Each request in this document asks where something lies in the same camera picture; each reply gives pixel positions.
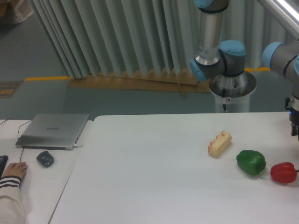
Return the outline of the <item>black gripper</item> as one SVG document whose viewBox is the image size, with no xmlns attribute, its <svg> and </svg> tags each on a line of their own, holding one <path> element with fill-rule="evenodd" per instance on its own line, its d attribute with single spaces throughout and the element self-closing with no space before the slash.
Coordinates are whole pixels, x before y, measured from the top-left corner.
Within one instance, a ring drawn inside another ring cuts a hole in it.
<svg viewBox="0 0 299 224">
<path fill-rule="evenodd" d="M 291 122 L 291 136 L 299 136 L 299 112 L 295 109 L 290 111 L 289 121 Z"/>
</svg>

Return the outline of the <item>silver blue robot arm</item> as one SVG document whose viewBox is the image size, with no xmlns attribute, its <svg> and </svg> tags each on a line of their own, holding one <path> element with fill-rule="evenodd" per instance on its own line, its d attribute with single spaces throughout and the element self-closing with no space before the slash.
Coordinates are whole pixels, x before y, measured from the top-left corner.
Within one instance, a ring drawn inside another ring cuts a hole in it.
<svg viewBox="0 0 299 224">
<path fill-rule="evenodd" d="M 194 76 L 203 82 L 210 80 L 209 89 L 215 96 L 217 112 L 247 112 L 244 103 L 256 88 L 256 79 L 245 71 L 245 46 L 240 41 L 219 43 L 223 12 L 227 0 L 196 0 L 201 11 L 199 52 L 190 60 Z M 262 54 L 262 61 L 271 71 L 280 74 L 292 84 L 292 96 L 285 99 L 291 122 L 291 135 L 299 134 L 299 42 L 273 42 Z"/>
</svg>

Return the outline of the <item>striped cream sleeve forearm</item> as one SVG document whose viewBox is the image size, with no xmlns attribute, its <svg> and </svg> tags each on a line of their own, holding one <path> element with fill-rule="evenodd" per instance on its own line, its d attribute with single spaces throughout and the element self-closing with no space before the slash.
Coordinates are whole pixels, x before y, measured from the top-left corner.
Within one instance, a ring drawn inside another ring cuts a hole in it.
<svg viewBox="0 0 299 224">
<path fill-rule="evenodd" d="M 25 209 L 20 191 L 21 178 L 6 176 L 0 179 L 0 223 L 24 224 Z"/>
</svg>

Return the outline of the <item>person's hand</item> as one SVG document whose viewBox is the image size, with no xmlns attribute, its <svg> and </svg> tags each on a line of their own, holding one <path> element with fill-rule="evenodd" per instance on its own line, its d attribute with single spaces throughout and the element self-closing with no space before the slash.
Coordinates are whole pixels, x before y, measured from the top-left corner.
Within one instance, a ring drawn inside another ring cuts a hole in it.
<svg viewBox="0 0 299 224">
<path fill-rule="evenodd" d="M 22 179 L 27 172 L 26 162 L 10 163 L 4 171 L 2 177 L 18 177 Z"/>
</svg>

